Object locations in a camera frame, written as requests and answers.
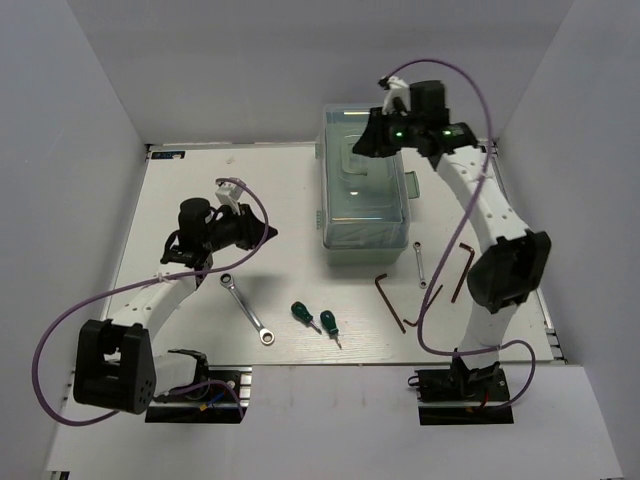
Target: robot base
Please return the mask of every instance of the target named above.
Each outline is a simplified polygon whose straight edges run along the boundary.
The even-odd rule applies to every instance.
[[[418,390],[420,425],[499,425],[512,424],[511,407],[493,407],[509,400],[509,387],[504,371],[499,369],[491,380],[482,383],[469,396],[450,381],[450,369],[416,370],[410,380]]]
[[[209,379],[222,380],[240,397],[246,413],[251,392],[251,367],[209,367]],[[226,394],[214,407],[200,410],[223,392],[219,386],[203,388],[186,395],[164,395],[147,408],[145,423],[240,423],[236,403]]]

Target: combination wrench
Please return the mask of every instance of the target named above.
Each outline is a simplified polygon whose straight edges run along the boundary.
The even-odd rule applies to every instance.
[[[424,279],[424,267],[422,266],[422,245],[420,242],[413,244],[413,249],[416,251],[416,260],[418,262],[418,276],[420,277],[420,288],[427,288],[427,281]]]
[[[220,277],[220,285],[229,290],[233,298],[236,299],[236,302],[238,302],[240,309],[247,316],[247,318],[251,322],[251,325],[253,325],[254,328],[258,331],[258,335],[260,335],[260,341],[262,342],[262,344],[271,345],[275,341],[276,337],[273,335],[271,330],[264,328],[264,325],[258,319],[258,316],[253,312],[253,310],[251,310],[251,307],[242,296],[242,293],[240,293],[240,290],[238,290],[238,287],[236,287],[236,284],[233,281],[233,277],[228,273],[223,274]]]

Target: green screwdriver handle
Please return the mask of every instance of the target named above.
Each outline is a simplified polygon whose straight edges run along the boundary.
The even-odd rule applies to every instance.
[[[320,314],[320,321],[322,322],[324,328],[327,329],[327,332],[329,332],[329,335],[338,334],[339,330],[336,326],[336,317],[334,317],[333,313],[331,313],[329,310],[325,310]]]
[[[313,316],[301,302],[294,302],[293,305],[291,305],[291,313],[297,320],[300,320],[305,325],[309,325],[313,320]]]

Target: black mounting plate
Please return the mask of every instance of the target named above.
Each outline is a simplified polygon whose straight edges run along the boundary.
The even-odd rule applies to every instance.
[[[456,389],[444,389],[449,369],[416,370],[418,376],[418,414],[420,425],[500,425],[512,424],[511,407],[494,409],[492,406],[509,400],[509,387],[502,369],[486,389],[470,397],[463,397]],[[478,408],[488,393],[489,401]]]
[[[209,369],[209,379],[221,380],[223,382],[233,381],[233,390],[240,396],[242,374],[250,374],[251,371],[244,368],[234,369]],[[212,388],[193,392],[188,395],[165,395],[152,402],[147,408],[145,423],[240,423],[240,413],[238,407],[231,396],[227,393],[215,408],[200,410],[200,405],[211,401],[223,388],[212,386]]]

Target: allen key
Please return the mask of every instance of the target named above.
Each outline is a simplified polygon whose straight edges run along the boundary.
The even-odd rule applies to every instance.
[[[376,284],[376,288],[378,289],[378,292],[380,292],[380,296],[382,297],[382,300],[384,300],[384,303],[387,305],[387,308],[391,312],[391,315],[393,315],[393,318],[395,319],[396,323],[400,327],[400,330],[402,331],[402,333],[407,333],[406,328],[404,328],[404,325],[402,325],[402,322],[400,321],[400,317],[398,317],[398,314],[394,310],[393,305],[391,305],[391,302],[387,298],[387,295],[384,293],[384,291],[382,290],[382,287],[380,286],[380,280],[384,280],[385,278],[387,278],[387,274],[383,273],[382,275],[376,277],[376,279],[373,282]]]
[[[424,311],[424,313],[426,314],[427,311],[429,310],[429,307],[431,307],[431,304],[435,301],[436,297],[438,296],[438,294],[440,293],[440,290],[442,290],[442,285],[440,285],[438,287],[438,289],[436,290],[436,293],[433,294],[433,297],[431,297],[431,300],[429,300],[429,303],[427,303],[427,308]],[[410,327],[417,327],[418,326],[418,321],[416,320],[415,322],[410,322],[407,319],[403,319],[402,320],[404,323],[406,323],[407,325],[409,325]]]
[[[464,266],[464,270],[462,271],[462,276],[458,281],[458,286],[456,287],[455,292],[453,292],[453,296],[451,297],[451,303],[455,303],[456,300],[458,299],[458,295],[460,294],[460,290],[462,289],[462,283],[464,282],[464,279],[467,278],[467,274],[469,273],[469,269],[471,268],[471,264],[473,263],[473,257],[476,255],[476,252],[473,249],[473,247],[470,247],[466,243],[460,242],[460,245],[458,246],[463,250],[466,250],[467,252],[469,252],[469,260],[467,260],[467,264]]]

